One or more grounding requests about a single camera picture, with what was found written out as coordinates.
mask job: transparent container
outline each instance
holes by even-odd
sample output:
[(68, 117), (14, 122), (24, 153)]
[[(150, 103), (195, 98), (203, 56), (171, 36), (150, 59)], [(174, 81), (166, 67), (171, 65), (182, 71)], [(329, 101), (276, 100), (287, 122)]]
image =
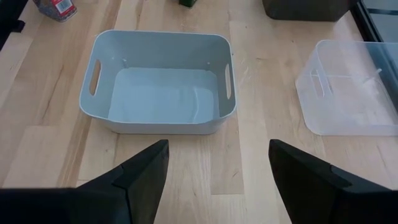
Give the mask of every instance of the transparent container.
[(319, 135), (398, 136), (398, 44), (323, 40), (296, 81)]

